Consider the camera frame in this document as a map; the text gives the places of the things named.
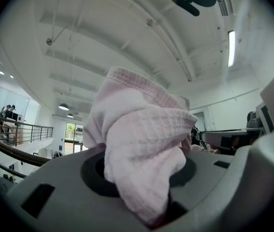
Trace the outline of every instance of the glass door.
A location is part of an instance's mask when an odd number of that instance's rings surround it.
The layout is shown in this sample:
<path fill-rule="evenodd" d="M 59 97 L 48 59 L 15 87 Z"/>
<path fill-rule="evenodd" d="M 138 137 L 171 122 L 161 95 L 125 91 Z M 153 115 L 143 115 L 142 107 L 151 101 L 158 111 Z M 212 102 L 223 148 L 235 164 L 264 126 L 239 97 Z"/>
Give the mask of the glass door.
<path fill-rule="evenodd" d="M 64 153 L 66 155 L 87 149 L 82 142 L 82 125 L 67 123 L 64 141 Z"/>

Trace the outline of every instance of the white ceiling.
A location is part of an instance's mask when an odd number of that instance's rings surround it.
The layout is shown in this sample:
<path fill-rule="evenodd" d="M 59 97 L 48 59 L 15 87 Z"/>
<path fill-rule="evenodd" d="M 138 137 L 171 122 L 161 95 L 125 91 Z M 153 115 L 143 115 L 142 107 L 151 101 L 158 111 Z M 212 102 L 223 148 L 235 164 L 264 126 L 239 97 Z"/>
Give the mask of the white ceiling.
<path fill-rule="evenodd" d="M 65 116 L 57 109 L 62 102 L 74 113 L 89 113 L 112 66 L 177 93 L 227 69 L 232 29 L 238 40 L 235 64 L 249 63 L 257 54 L 259 1 L 230 1 L 229 16 L 222 16 L 216 3 L 196 5 L 200 16 L 194 17 L 171 0 L 16 0 L 0 22 L 6 48 L 1 59 L 34 99 L 60 116 Z M 48 46 L 52 37 L 56 40 Z"/>

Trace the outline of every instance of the circular hole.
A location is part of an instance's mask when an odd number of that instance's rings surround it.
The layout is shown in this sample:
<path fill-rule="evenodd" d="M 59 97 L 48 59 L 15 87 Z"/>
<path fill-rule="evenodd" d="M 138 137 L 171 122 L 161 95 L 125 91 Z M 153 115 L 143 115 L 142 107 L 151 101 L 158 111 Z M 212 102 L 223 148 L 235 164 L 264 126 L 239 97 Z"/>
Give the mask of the circular hole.
<path fill-rule="evenodd" d="M 104 176 L 104 169 L 105 169 L 105 160 L 104 158 L 101 158 L 97 161 L 95 165 L 96 172 L 101 176 L 103 179 L 105 178 Z"/>

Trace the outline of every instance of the handrail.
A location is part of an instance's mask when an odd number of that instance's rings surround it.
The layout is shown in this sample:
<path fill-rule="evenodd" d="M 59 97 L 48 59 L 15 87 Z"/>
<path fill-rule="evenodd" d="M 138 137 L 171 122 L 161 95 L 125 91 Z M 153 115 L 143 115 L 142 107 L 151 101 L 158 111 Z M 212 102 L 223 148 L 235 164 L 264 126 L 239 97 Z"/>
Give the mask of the handrail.
<path fill-rule="evenodd" d="M 42 158 L 42 157 L 36 157 L 31 154 L 28 154 L 26 152 L 23 152 L 21 150 L 12 148 L 6 144 L 4 144 L 2 141 L 0 141 L 0 152 L 23 162 L 26 162 L 31 165 L 35 166 L 42 166 L 46 162 L 48 162 L 50 159 Z"/>
<path fill-rule="evenodd" d="M 34 126 L 34 127 L 43 127 L 43 128 L 53 128 L 53 127 L 48 127 L 48 126 L 36 126 L 36 125 L 31 125 L 31 124 L 26 124 L 26 123 L 22 123 L 22 122 L 17 122 L 15 120 L 10 120 L 10 119 L 5 119 L 3 117 L 0 117 L 0 120 L 5 121 L 5 122 L 11 122 L 17 125 L 25 125 L 25 126 Z"/>
<path fill-rule="evenodd" d="M 5 167 L 2 164 L 0 164 L 0 168 L 3 169 L 4 171 L 8 172 L 8 173 L 11 173 L 11 174 L 17 176 L 17 177 L 20 177 L 20 178 L 25 178 L 26 177 L 25 174 L 21 174 L 21 173 L 19 173 L 17 171 L 14 171 L 14 170 L 10 169 L 10 168 L 7 168 L 7 167 Z"/>

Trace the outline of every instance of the waffle-textured cloth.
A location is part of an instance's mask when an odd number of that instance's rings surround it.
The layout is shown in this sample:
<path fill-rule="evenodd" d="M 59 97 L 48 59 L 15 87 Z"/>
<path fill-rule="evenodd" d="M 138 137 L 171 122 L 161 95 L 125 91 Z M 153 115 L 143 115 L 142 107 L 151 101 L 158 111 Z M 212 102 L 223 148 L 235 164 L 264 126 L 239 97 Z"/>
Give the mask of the waffle-textured cloth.
<path fill-rule="evenodd" d="M 185 165 L 177 146 L 197 118 L 182 101 L 135 72 L 112 67 L 83 128 L 87 148 L 106 144 L 105 179 L 147 225 L 164 215 L 169 177 Z"/>

